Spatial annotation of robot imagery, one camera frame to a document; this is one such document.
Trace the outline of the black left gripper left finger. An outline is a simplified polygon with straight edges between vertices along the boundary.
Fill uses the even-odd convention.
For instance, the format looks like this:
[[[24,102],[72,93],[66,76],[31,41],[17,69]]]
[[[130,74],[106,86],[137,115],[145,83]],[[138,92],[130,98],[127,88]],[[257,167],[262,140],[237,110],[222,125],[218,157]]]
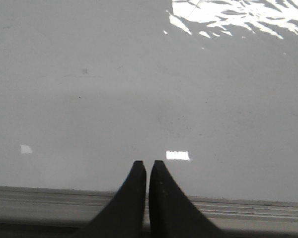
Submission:
[[[142,234],[147,174],[142,161],[135,161],[112,200],[75,238],[139,238]]]

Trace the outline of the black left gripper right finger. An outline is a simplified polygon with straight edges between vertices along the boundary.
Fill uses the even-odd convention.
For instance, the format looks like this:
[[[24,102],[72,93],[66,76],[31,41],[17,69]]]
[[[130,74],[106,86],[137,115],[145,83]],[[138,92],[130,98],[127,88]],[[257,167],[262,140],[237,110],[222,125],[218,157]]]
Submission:
[[[154,238],[226,237],[192,204],[160,160],[154,162],[150,175],[149,219]]]

